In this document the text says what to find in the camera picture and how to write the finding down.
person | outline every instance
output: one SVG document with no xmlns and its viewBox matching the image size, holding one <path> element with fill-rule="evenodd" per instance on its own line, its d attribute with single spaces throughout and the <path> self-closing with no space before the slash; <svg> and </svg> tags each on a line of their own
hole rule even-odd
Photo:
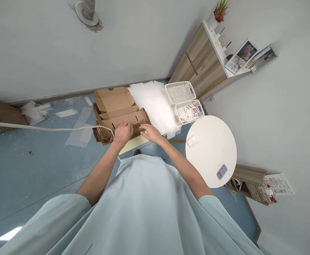
<svg viewBox="0 0 310 255">
<path fill-rule="evenodd" d="M 144 154 L 123 159 L 103 194 L 133 134 L 130 123 L 121 124 L 76 194 L 46 202 L 0 255 L 262 254 L 194 166 L 155 127 L 141 128 L 176 168 Z"/>
</svg>

shirt sleeve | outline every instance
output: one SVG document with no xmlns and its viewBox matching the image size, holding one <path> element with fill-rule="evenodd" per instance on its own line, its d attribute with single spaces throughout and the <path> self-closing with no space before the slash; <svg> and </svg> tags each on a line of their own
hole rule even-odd
<svg viewBox="0 0 310 255">
<path fill-rule="evenodd" d="M 259 248 L 256 247 L 229 215 L 217 197 L 213 195 L 204 195 L 199 199 L 199 203 L 237 244 L 244 254 L 263 255 Z"/>
<path fill-rule="evenodd" d="M 50 199 L 0 249 L 0 255 L 47 254 L 90 209 L 87 198 L 79 194 Z"/>
</svg>

wooden cabinet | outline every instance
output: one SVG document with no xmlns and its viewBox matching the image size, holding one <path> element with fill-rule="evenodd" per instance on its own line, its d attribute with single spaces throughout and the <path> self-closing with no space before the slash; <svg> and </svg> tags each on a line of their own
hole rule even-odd
<svg viewBox="0 0 310 255">
<path fill-rule="evenodd" d="M 201 101 L 248 73 L 234 75 L 225 69 L 226 55 L 221 53 L 214 37 L 215 33 L 202 22 L 169 80 L 169 83 L 190 81 Z"/>
<path fill-rule="evenodd" d="M 264 169 L 253 168 L 244 165 L 236 165 L 232 178 L 230 182 L 226 183 L 225 187 L 230 190 L 236 191 L 241 195 L 244 195 L 245 197 L 248 197 L 250 199 L 253 199 L 259 203 L 268 206 L 269 203 L 263 199 L 258 188 L 258 186 L 260 186 L 262 180 L 264 179 L 266 173 L 267 171 Z M 236 184 L 235 179 L 243 181 L 241 190 L 239 189 L 239 186 Z"/>
</svg>

cardboard box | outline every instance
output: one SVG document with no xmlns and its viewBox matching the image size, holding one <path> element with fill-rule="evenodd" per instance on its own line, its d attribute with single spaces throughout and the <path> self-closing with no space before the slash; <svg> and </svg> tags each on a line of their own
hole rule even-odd
<svg viewBox="0 0 310 255">
<path fill-rule="evenodd" d="M 110 119 L 138 110 L 132 95 L 125 87 L 96 90 L 94 97 L 102 119 Z"/>
<path fill-rule="evenodd" d="M 95 102 L 93 103 L 94 113 L 97 118 L 96 125 L 110 128 L 113 132 L 122 123 L 132 123 L 134 138 L 140 135 L 140 125 L 150 124 L 149 117 L 142 108 L 138 109 L 130 92 L 125 87 L 97 90 L 94 93 Z M 112 133 L 105 128 L 93 128 L 94 137 L 97 142 L 103 145 L 112 143 Z"/>
<path fill-rule="evenodd" d="M 0 122 L 29 125 L 21 110 L 0 102 Z M 0 127 L 0 133 L 13 130 L 13 127 Z"/>
</svg>

baseboard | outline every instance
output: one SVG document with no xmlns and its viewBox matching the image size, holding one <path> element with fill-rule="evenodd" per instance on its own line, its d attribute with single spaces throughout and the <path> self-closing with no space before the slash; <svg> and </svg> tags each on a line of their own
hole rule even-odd
<svg viewBox="0 0 310 255">
<path fill-rule="evenodd" d="M 156 81 L 165 81 L 169 80 L 170 77 L 166 78 L 161 78 L 161 79 L 153 79 Z M 24 104 L 28 103 L 30 100 L 36 102 L 36 103 L 48 103 L 52 101 L 58 101 L 58 100 L 63 100 L 63 99 L 68 99 L 68 98 L 73 98 L 73 97 L 78 97 L 78 96 L 86 96 L 86 95 L 91 95 L 95 92 L 97 89 L 108 89 L 112 87 L 122 87 L 122 86 L 129 86 L 130 84 L 136 84 L 136 83 L 146 83 L 149 81 L 153 80 L 146 80 L 146 81 L 138 81 L 138 82 L 133 82 L 133 83 L 127 83 L 127 84 L 121 84 L 121 85 L 116 85 L 116 86 L 110 86 L 110 87 L 102 87 L 102 88 L 96 88 L 96 89 L 90 89 L 90 90 L 82 90 L 82 91 L 77 91 L 77 92 L 71 92 L 71 93 L 66 93 L 66 94 L 60 94 L 60 95 L 54 95 L 54 96 L 47 96 L 47 97 L 41 97 L 41 98 L 34 98 L 34 99 L 29 99 L 29 100 L 23 100 L 23 101 L 18 101 L 18 102 L 12 102 L 9 103 L 9 105 L 14 106 L 14 107 L 21 107 Z"/>
<path fill-rule="evenodd" d="M 254 221 L 254 223 L 255 223 L 255 226 L 256 226 L 256 230 L 255 230 L 255 232 L 254 232 L 252 241 L 253 241 L 253 243 L 259 248 L 259 246 L 258 246 L 258 240 L 259 240 L 259 237 L 260 237 L 260 234 L 261 234 L 261 228 L 260 228 L 260 226 L 259 226 L 259 223 L 258 223 L 258 221 L 257 221 L 257 218 L 255 218 L 255 215 L 254 215 L 254 213 L 253 213 L 253 211 L 252 211 L 251 206 L 250 206 L 249 203 L 248 203 L 247 198 L 246 198 L 245 196 L 242 196 L 242 197 L 243 197 L 243 199 L 244 199 L 244 201 L 245 201 L 245 203 L 246 203 L 246 205 L 247 205 L 247 208 L 248 208 L 248 210 L 249 210 L 249 212 L 250 212 L 250 214 L 251 214 L 251 216 L 252 216 L 252 218 L 253 218 L 253 221 Z"/>
</svg>

